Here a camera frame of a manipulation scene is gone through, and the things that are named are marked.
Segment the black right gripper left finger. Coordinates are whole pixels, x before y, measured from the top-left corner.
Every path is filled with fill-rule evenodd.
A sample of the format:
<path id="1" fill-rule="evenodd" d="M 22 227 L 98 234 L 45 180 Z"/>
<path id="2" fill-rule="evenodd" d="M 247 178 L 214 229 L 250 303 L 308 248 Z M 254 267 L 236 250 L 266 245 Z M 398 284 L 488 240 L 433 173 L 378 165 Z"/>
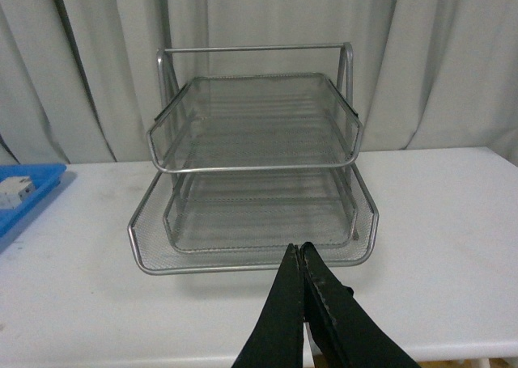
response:
<path id="1" fill-rule="evenodd" d="M 301 367 L 304 281 L 299 249 L 289 244 L 258 321 L 234 367 Z"/>

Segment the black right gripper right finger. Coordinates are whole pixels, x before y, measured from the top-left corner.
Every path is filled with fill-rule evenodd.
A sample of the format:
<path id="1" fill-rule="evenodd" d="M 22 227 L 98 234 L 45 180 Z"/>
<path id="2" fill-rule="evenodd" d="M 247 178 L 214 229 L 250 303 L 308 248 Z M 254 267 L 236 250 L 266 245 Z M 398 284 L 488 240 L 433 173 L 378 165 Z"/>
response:
<path id="1" fill-rule="evenodd" d="M 304 316 L 329 367 L 417 367 L 331 272 L 312 243 L 300 248 Z"/>

